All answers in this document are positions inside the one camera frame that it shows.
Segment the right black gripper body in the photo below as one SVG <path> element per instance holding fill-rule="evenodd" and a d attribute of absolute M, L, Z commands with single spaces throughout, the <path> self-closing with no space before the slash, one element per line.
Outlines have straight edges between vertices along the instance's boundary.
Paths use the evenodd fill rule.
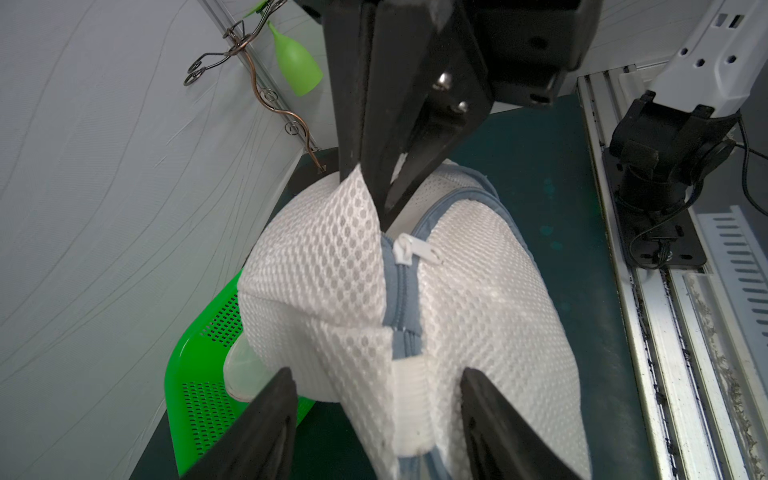
<path fill-rule="evenodd" d="M 332 1 L 302 1 L 321 24 Z M 483 59 L 493 102 L 549 105 L 583 62 L 599 23 L 599 1 L 461 1 Z"/>

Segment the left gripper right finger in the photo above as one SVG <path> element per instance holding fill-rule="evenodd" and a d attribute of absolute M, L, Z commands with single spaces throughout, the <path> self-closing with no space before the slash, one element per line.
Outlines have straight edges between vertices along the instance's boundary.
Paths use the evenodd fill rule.
<path fill-rule="evenodd" d="M 481 371 L 460 380 L 461 415 L 474 479 L 576 479 Z"/>

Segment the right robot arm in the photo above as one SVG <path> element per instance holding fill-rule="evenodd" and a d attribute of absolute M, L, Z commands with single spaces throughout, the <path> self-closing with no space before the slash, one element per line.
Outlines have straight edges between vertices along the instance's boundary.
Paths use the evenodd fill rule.
<path fill-rule="evenodd" d="M 598 1 L 305 1 L 323 28 L 342 176 L 359 172 L 382 230 L 421 183 L 508 103 L 545 108 L 584 61 Z M 715 1 L 619 122 L 620 197 L 679 209 L 727 139 L 767 60 L 767 5 Z"/>

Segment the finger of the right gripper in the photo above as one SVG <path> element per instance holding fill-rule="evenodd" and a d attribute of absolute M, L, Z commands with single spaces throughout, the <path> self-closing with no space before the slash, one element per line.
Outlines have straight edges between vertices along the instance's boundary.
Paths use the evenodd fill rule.
<path fill-rule="evenodd" d="M 388 229 L 493 104 L 463 2 L 381 2 L 367 81 L 360 167 Z"/>
<path fill-rule="evenodd" d="M 332 1 L 323 16 L 342 180 L 361 158 L 374 17 L 373 1 Z"/>

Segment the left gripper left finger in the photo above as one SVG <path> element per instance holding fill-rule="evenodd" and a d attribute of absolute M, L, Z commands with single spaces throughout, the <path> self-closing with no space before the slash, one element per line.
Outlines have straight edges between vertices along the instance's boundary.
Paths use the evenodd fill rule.
<path fill-rule="evenodd" d="M 287 479 L 296 437 L 298 394 L 280 369 L 184 479 Z"/>

